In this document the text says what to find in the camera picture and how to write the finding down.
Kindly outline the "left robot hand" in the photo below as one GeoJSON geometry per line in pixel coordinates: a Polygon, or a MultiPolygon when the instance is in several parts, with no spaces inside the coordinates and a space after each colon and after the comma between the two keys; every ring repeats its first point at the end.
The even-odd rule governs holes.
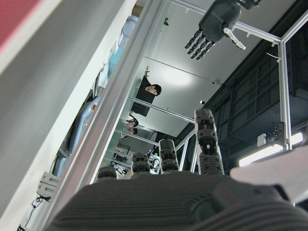
{"type": "Polygon", "coordinates": [[[241,5],[237,1],[214,1],[200,20],[198,30],[185,46],[191,59],[200,60],[223,37],[229,37],[238,48],[245,50],[246,46],[232,32],[240,16],[241,5]]]}

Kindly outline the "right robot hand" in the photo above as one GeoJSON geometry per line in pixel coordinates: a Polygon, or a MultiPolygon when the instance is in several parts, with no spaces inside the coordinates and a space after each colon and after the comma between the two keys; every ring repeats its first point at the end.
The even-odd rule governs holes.
{"type": "Polygon", "coordinates": [[[179,171],[174,144],[159,143],[161,174],[147,156],[133,156],[133,174],[118,180],[110,167],[77,192],[48,231],[305,231],[308,148],[300,146],[225,175],[209,109],[195,111],[198,173],[179,171]]]}

